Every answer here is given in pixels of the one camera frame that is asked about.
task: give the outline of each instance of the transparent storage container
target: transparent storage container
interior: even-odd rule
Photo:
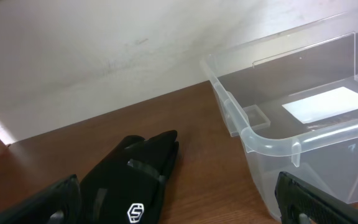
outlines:
[[[275,219],[280,171],[358,202],[358,10],[208,55],[201,66]]]

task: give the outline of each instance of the wooden table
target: wooden table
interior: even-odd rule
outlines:
[[[0,156],[0,212],[69,174],[81,180],[124,136],[170,129],[178,131],[182,157],[167,184],[161,223],[277,223],[208,82],[11,145]]]

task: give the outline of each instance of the white logo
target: white logo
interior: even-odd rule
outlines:
[[[128,218],[130,223],[138,223],[142,218],[144,206],[142,203],[133,203],[128,209]]]

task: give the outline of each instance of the white sheet inside bin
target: white sheet inside bin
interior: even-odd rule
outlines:
[[[302,100],[282,105],[303,124],[358,109],[358,93],[340,87]]]

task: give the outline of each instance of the white wall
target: white wall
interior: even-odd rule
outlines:
[[[352,0],[0,1],[0,137],[29,138],[205,81],[198,61],[210,50],[355,7]]]

